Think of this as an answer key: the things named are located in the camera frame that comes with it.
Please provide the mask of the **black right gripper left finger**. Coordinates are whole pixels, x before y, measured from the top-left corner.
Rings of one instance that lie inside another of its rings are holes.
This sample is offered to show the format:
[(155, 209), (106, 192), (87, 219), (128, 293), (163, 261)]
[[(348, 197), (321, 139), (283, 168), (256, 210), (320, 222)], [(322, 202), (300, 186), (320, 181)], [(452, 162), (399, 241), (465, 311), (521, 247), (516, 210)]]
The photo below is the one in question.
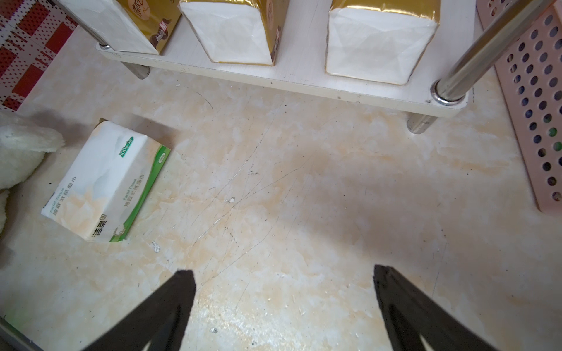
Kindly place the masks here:
[(177, 271), (87, 350), (179, 350), (196, 296), (192, 271)]

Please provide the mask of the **white tissue pack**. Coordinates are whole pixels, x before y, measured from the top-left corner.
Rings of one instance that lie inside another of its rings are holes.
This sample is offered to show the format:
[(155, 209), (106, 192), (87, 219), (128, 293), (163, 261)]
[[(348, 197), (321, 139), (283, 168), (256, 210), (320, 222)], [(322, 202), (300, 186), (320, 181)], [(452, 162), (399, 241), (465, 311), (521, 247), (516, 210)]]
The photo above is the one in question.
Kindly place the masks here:
[(170, 153), (147, 135), (101, 121), (41, 214), (86, 241), (124, 241)]

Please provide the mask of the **gold tissue pack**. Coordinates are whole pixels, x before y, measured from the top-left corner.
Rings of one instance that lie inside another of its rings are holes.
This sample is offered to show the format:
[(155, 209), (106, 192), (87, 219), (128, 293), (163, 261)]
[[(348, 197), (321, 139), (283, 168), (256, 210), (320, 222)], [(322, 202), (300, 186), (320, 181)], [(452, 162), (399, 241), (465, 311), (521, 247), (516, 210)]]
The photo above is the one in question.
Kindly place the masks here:
[(440, 14), (439, 0), (333, 1), (326, 73), (405, 85), (436, 34)]
[(290, 2), (181, 1), (209, 59), (218, 64), (275, 65)]
[(85, 29), (114, 51), (158, 55), (181, 18), (174, 0), (60, 1)]

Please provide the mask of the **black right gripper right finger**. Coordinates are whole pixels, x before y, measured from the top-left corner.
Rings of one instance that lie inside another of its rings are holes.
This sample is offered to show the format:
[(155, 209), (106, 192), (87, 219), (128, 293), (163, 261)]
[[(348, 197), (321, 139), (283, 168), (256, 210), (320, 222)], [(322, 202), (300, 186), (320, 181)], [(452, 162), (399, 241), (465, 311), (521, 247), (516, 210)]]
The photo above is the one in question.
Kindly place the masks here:
[(393, 350), (494, 350), (397, 269), (376, 265), (373, 283)]

